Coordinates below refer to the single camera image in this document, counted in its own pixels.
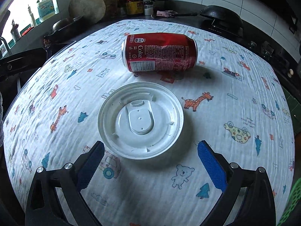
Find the white plastic cup lid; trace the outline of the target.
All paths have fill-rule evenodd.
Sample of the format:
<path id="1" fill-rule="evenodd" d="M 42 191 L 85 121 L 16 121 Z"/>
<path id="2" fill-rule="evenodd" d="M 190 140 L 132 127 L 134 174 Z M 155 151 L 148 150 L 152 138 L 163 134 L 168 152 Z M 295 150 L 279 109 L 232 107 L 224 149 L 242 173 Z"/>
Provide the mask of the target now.
<path id="1" fill-rule="evenodd" d="M 154 158 L 169 150 L 183 125 L 178 98 L 152 82 L 118 88 L 106 98 L 98 114 L 101 141 L 112 152 L 132 160 Z"/>

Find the red Coke can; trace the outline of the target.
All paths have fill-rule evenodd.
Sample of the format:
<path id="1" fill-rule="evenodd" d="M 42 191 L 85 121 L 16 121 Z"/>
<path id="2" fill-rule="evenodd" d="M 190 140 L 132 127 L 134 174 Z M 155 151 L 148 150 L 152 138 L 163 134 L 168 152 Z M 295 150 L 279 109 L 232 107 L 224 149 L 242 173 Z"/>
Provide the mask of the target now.
<path id="1" fill-rule="evenodd" d="M 176 33 L 128 35 L 121 44 L 122 62 L 130 72 L 184 71 L 197 62 L 194 39 Z"/>

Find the green plastic basket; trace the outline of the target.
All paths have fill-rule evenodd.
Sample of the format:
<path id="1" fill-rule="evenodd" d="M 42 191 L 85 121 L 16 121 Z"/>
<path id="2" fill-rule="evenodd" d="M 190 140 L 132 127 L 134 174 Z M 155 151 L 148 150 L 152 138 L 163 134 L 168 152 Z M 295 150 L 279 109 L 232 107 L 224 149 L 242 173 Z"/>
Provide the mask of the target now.
<path id="1" fill-rule="evenodd" d="M 298 202 L 300 201 L 300 180 L 301 178 L 299 178 L 295 182 L 290 191 L 286 209 L 282 214 L 278 225 L 284 225 L 284 223 L 288 221 L 289 216 L 293 213 L 293 210 L 296 208 Z"/>

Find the steel bowl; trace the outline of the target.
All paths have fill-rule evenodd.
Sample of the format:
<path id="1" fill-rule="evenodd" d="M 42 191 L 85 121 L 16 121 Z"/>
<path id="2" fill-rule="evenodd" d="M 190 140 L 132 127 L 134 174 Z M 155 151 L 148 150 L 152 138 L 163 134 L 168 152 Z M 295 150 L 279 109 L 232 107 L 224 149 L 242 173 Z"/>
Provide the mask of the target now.
<path id="1" fill-rule="evenodd" d="M 85 29 L 85 24 L 85 19 L 82 16 L 68 17 L 56 22 L 52 26 L 52 33 L 45 35 L 44 39 L 53 43 L 64 42 L 82 33 Z"/>

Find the detergent bottle on windowsill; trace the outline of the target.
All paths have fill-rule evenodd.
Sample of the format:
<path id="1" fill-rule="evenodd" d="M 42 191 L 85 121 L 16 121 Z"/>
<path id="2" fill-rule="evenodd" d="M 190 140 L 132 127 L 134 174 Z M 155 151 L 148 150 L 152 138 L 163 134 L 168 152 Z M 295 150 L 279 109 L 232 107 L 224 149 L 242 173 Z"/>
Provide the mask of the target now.
<path id="1" fill-rule="evenodd" d="M 37 0 L 37 9 L 40 22 L 44 22 L 55 15 L 55 8 L 52 0 Z"/>

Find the round wooden chopping board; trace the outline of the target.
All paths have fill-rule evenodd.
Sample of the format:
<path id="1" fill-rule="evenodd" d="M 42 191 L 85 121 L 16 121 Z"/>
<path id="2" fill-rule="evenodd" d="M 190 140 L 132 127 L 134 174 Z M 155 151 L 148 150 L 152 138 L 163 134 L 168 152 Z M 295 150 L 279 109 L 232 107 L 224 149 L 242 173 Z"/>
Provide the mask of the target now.
<path id="1" fill-rule="evenodd" d="M 68 6 L 70 17 L 82 16 L 90 24 L 96 24 L 117 14 L 116 0 L 70 0 Z"/>

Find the printed white tablecloth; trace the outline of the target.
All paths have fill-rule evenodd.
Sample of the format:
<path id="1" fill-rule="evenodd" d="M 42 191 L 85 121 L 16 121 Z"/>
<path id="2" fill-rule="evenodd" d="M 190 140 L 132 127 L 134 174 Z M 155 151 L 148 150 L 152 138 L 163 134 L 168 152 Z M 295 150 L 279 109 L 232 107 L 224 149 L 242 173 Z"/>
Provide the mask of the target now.
<path id="1" fill-rule="evenodd" d="M 294 172 L 289 106 L 272 66 L 213 33 L 124 20 L 62 50 L 22 87 L 4 120 L 9 179 L 22 208 L 37 169 L 72 170 L 101 141 L 80 194 L 103 225 L 200 225 L 235 169 L 266 174 L 275 215 Z"/>

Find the yellow-label oil bottle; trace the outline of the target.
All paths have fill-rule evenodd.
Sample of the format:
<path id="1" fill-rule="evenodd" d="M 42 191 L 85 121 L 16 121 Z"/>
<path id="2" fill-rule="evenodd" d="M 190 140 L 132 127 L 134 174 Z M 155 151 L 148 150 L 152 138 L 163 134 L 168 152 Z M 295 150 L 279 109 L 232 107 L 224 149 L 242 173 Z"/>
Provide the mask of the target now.
<path id="1" fill-rule="evenodd" d="M 143 0 L 126 0 L 125 5 L 128 16 L 142 15 L 144 13 Z"/>

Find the black gas stove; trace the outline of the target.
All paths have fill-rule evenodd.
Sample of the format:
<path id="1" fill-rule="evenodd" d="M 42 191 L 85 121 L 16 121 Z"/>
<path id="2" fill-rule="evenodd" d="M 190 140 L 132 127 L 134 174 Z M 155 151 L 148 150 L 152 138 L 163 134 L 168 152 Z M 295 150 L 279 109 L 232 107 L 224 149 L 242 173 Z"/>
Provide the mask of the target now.
<path id="1" fill-rule="evenodd" d="M 243 28 L 243 41 L 252 48 L 252 52 L 266 59 L 282 78 L 295 88 L 300 89 L 300 77 L 295 72 L 297 62 L 280 44 L 250 24 Z M 290 69 L 293 70 L 293 75 L 289 74 Z"/>

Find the small white jar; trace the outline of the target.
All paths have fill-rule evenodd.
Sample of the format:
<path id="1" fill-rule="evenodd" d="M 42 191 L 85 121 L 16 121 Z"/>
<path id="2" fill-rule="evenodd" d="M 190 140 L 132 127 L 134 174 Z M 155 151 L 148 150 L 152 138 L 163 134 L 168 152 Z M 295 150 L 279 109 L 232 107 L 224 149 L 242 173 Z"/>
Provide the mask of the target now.
<path id="1" fill-rule="evenodd" d="M 144 15 L 151 16 L 153 14 L 154 5 L 152 1 L 144 2 Z"/>

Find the pink cloth rag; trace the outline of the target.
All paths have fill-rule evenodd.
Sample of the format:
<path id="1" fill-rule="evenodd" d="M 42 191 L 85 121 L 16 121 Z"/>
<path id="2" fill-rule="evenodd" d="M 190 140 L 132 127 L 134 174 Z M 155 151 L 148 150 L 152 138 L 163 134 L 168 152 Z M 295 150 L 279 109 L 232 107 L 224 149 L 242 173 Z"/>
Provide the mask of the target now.
<path id="1" fill-rule="evenodd" d="M 156 16 L 157 17 L 165 17 L 165 18 L 170 18 L 170 17 L 176 17 L 178 15 L 177 12 L 174 12 L 172 10 L 167 10 L 167 11 L 157 11 Z"/>

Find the black wok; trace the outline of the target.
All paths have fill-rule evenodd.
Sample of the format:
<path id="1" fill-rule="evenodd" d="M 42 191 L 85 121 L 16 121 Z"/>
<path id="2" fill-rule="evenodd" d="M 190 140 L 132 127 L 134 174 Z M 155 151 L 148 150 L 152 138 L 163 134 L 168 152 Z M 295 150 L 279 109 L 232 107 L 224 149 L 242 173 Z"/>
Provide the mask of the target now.
<path id="1" fill-rule="evenodd" d="M 156 12 L 151 15 L 152 18 L 165 18 L 157 17 Z M 176 17 L 193 17 L 199 21 L 199 27 L 215 33 L 220 36 L 233 36 L 241 38 L 243 36 L 243 21 L 240 16 L 232 10 L 227 8 L 208 5 L 203 7 L 200 12 L 192 13 L 178 13 Z"/>

